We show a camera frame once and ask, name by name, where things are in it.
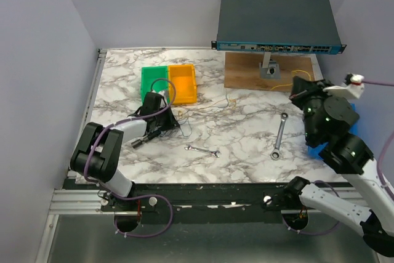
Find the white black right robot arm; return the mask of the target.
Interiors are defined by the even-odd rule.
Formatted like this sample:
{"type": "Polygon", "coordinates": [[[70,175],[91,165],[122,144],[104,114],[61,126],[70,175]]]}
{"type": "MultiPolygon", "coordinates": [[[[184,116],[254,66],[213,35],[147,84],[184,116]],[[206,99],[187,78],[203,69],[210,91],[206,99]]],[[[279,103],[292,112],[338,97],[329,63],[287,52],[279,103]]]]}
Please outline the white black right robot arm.
{"type": "Polygon", "coordinates": [[[364,77],[348,74],[341,86],[328,80],[292,79],[290,101],[303,112],[308,147],[324,145],[319,156],[346,179],[367,202],[358,206],[295,177],[283,193],[284,204],[317,209],[358,233],[375,252],[393,257],[393,186],[384,177],[371,149],[350,128],[360,116],[350,105],[364,92],[364,77]]]}

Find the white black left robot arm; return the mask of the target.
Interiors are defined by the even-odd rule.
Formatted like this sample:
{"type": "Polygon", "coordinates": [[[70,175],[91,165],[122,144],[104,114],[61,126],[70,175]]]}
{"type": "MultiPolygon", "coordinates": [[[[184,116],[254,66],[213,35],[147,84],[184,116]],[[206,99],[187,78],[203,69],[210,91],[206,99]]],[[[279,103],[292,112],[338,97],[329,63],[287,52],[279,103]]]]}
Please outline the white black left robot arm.
{"type": "Polygon", "coordinates": [[[139,148],[179,126],[165,96],[147,92],[142,106],[127,118],[108,127],[88,123],[71,156],[70,169],[114,193],[122,210],[131,210],[137,199],[133,181],[118,169],[122,145],[130,142],[132,148],[139,148]]]}

